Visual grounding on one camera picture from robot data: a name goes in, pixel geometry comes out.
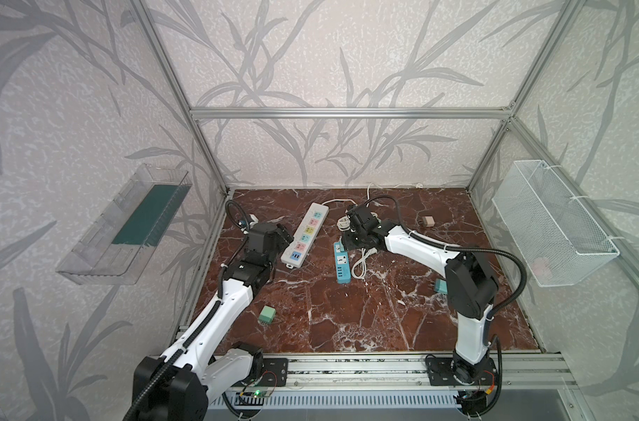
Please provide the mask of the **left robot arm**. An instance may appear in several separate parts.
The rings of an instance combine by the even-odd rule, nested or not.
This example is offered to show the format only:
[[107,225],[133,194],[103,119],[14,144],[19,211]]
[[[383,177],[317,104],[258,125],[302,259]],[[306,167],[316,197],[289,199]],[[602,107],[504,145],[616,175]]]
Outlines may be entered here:
[[221,268],[217,292],[208,305],[160,356],[147,356],[135,368],[126,420],[202,420],[237,382],[261,376],[259,347],[239,344],[220,358],[214,353],[271,279],[279,256],[292,242],[280,224],[259,222],[247,229],[243,255]]

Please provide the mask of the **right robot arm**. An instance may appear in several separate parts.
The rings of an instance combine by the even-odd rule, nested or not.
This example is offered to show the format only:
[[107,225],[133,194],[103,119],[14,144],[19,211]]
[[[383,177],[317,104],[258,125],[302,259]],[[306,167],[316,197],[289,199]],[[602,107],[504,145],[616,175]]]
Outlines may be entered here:
[[[472,384],[488,369],[490,323],[525,290],[526,265],[504,250],[461,247],[434,240],[406,227],[400,219],[379,219],[366,203],[347,211],[337,223],[347,250],[375,249],[409,258],[439,274],[447,284],[447,300],[458,314],[458,337],[451,372],[457,382]],[[496,303],[499,282],[489,254],[512,261],[519,270],[519,285]]]

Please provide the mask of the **white long power strip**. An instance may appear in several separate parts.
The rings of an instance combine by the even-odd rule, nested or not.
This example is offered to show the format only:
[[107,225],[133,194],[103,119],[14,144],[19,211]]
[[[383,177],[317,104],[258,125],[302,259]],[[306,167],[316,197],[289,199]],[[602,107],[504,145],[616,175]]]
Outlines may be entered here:
[[300,268],[310,253],[329,212],[327,205],[312,203],[296,229],[294,240],[282,253],[281,261],[288,269]]

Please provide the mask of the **teal adapter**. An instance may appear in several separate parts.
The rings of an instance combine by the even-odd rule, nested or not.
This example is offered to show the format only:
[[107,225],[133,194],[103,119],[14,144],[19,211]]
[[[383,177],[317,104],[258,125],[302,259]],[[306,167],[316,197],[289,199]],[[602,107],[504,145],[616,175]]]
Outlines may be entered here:
[[434,284],[434,291],[438,294],[447,294],[447,282],[443,279],[437,279]]

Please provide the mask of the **teal power strip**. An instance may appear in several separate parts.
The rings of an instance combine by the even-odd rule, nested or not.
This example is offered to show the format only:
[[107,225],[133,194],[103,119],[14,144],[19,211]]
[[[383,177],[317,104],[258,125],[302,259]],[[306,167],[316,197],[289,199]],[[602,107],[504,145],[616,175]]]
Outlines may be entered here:
[[345,247],[340,241],[333,244],[334,263],[338,284],[348,284],[351,282],[351,268],[349,256]]

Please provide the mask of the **green adapter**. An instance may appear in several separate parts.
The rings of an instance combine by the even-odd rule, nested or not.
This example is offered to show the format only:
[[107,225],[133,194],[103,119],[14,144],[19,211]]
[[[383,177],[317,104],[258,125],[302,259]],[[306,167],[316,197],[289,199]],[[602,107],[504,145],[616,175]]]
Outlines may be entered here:
[[262,324],[271,325],[275,320],[275,315],[277,315],[277,310],[273,307],[265,305],[261,309],[258,320]]

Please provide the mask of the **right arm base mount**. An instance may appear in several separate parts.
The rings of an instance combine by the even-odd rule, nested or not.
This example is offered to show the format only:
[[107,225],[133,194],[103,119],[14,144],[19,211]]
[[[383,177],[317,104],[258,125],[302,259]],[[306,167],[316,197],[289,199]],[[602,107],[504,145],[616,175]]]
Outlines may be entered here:
[[455,354],[452,357],[428,354],[425,366],[431,386],[495,387],[500,378],[495,361],[489,354],[476,364],[466,362]]

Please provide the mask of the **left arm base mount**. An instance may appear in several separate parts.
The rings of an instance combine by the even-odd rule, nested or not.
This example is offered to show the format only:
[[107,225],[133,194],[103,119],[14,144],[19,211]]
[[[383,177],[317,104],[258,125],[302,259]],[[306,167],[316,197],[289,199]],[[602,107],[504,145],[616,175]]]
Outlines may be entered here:
[[289,375],[289,360],[287,358],[264,357],[261,364],[254,369],[254,373],[243,382],[248,387],[284,387]]

